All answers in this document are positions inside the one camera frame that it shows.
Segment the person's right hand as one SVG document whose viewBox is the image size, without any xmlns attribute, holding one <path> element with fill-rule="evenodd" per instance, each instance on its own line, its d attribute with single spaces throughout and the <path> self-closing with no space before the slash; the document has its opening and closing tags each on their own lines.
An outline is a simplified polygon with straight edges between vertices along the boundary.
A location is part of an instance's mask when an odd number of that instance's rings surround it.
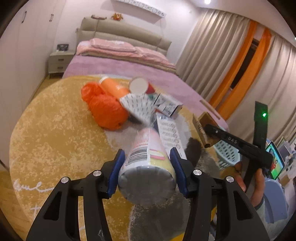
<svg viewBox="0 0 296 241">
<path fill-rule="evenodd" d="M 238 162 L 234 166 L 236 174 L 234 175 L 234 179 L 239 184 L 241 189 L 246 193 L 247 188 L 241 177 L 242 171 L 242 162 Z M 252 195 L 249 197 L 250 202 L 253 207 L 258 210 L 262 204 L 264 203 L 263 195 L 264 195 L 265 183 L 264 183 L 264 175 L 262 173 L 262 168 L 257 169 L 256 173 L 253 175 L 253 180 L 248 188 L 248 192 L 252 191 Z"/>
</svg>

